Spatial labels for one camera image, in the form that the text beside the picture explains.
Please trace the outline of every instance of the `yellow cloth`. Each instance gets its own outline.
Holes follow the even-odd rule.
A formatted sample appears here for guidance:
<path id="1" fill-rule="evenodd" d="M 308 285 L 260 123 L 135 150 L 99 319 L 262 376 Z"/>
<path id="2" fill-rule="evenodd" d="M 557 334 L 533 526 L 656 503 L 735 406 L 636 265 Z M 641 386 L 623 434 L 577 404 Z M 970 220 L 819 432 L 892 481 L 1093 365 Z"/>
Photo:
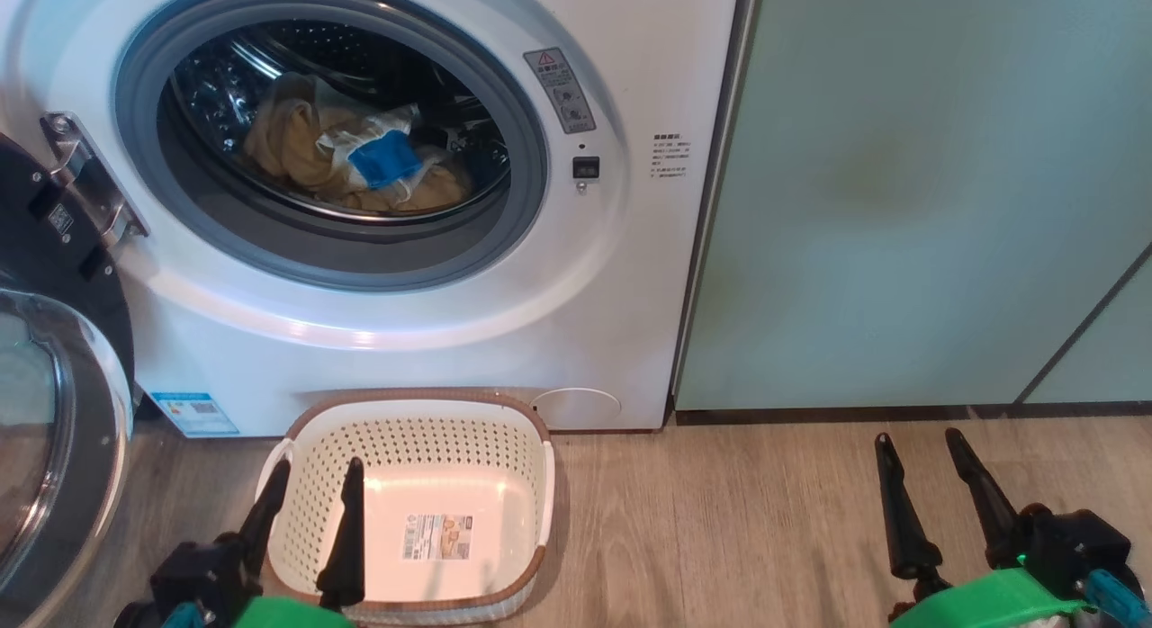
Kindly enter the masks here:
<path id="1" fill-rule="evenodd" d="M 278 182 L 291 181 L 325 203 L 371 212 L 441 209 L 471 195 L 472 184 L 455 160 L 441 160 L 444 150 L 416 149 L 426 173 L 411 194 L 400 182 L 378 190 L 357 188 L 350 166 L 339 165 L 326 134 L 361 135 L 371 108 L 336 92 L 318 77 L 286 71 L 272 83 L 244 138 L 244 153 Z"/>

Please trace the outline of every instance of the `metal hinge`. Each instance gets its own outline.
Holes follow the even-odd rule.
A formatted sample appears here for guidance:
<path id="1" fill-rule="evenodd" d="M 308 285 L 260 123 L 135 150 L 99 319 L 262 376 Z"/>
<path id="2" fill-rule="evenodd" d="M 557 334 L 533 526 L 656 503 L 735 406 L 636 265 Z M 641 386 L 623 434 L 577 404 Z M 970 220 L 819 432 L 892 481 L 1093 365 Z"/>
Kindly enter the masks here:
<path id="1" fill-rule="evenodd" d="M 40 129 L 56 156 L 55 167 L 48 171 L 50 179 L 78 197 L 84 214 L 99 230 L 104 247 L 112 249 L 126 235 L 147 236 L 76 115 L 45 113 L 40 118 Z"/>

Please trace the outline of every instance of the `front-loading washing machine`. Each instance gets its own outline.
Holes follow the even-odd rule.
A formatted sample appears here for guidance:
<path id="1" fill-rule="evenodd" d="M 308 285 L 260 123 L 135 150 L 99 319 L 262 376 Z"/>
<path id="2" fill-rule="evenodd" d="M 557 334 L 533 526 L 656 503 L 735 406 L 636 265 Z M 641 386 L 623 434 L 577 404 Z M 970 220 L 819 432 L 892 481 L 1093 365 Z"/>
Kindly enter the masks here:
<path id="1" fill-rule="evenodd" d="M 654 429 L 735 8 L 0 0 L 0 130 L 43 166 L 5 189 L 32 189 L 30 225 L 62 245 L 96 222 L 74 270 L 119 280 L 120 355 L 190 437 L 282 434 L 333 391 L 379 387 Z M 409 144 L 460 189 L 378 205 L 275 174 L 250 138 L 289 76 L 407 108 Z"/>

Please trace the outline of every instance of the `cabinet door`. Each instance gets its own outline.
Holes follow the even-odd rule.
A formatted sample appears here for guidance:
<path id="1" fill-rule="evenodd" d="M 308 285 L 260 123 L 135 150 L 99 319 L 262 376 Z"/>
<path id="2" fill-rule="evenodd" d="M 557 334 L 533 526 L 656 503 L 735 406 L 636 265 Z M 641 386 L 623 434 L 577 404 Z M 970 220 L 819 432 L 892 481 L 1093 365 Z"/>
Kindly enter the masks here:
<path id="1" fill-rule="evenodd" d="M 676 408 L 1005 403 L 1152 236 L 1152 0 L 763 0 Z"/>
<path id="2" fill-rule="evenodd" d="M 1152 264 L 1054 365 L 1029 403 L 1152 401 Z"/>

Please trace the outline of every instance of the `baseboard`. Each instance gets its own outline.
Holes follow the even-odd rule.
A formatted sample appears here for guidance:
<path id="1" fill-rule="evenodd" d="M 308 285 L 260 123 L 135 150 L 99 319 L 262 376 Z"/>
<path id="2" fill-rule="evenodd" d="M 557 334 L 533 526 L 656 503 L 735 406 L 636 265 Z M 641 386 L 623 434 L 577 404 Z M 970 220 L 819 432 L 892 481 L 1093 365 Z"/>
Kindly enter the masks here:
<path id="1" fill-rule="evenodd" d="M 910 406 L 889 408 L 782 408 L 763 410 L 676 410 L 676 425 L 757 423 L 848 423 L 995 418 L 1115 417 L 1152 415 L 1152 402 L 1008 403 L 995 406 Z"/>
<path id="2" fill-rule="evenodd" d="M 664 432 L 662 428 L 622 428 L 620 430 L 548 430 L 550 434 L 567 437 L 571 434 L 655 434 Z"/>

